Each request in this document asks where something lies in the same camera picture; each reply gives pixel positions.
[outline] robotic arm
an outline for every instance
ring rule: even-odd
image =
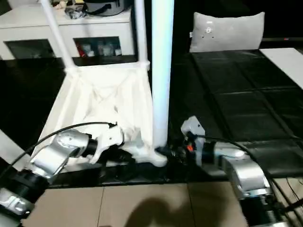
[[[30,215],[36,201],[63,170],[70,157],[93,155],[91,160],[97,161],[103,150],[122,143],[123,135],[118,126],[111,128],[108,135],[98,140],[75,129],[57,134],[51,144],[37,152],[28,166],[0,189],[0,227],[19,226],[21,219]]]
[[[238,147],[222,142],[205,142],[193,135],[204,135],[196,117],[185,121],[181,130],[194,147],[196,164],[212,164],[223,170],[232,184],[242,213],[250,227],[288,227],[282,220],[270,184],[261,167]]]

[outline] grey pillow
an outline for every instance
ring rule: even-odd
[[[194,13],[190,52],[258,49],[264,30],[264,12],[249,17],[217,18]]]

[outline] white pole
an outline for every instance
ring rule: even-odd
[[[145,6],[144,0],[135,0],[135,17],[138,43],[138,58],[140,62],[146,63],[147,44],[146,44],[146,24],[145,24]]]
[[[166,145],[174,0],[152,0],[153,143]]]
[[[49,26],[50,26],[50,28],[51,28],[54,36],[55,36],[55,39],[56,39],[57,44],[59,46],[59,49],[61,51],[62,59],[63,59],[63,62],[65,64],[65,67],[66,68],[75,67],[75,64],[74,64],[74,62],[71,58],[70,53],[68,52],[68,50],[66,48],[63,37],[62,37],[62,35],[59,31],[57,21],[55,19],[54,14],[53,14],[53,8],[51,7],[49,0],[41,0],[41,4],[42,4],[43,10],[46,14]]]
[[[0,130],[0,157],[7,163],[12,163],[24,150],[12,141],[3,131]],[[29,155],[24,155],[15,165],[18,171],[24,168],[30,160]]]

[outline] white desk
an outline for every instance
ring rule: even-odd
[[[295,48],[261,49],[260,51],[303,89],[303,54]]]

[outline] orange component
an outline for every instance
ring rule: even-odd
[[[187,146],[187,149],[188,149],[190,152],[193,152],[193,151],[194,151],[194,148],[193,148],[193,146],[191,146],[191,145],[188,145],[188,146]]]

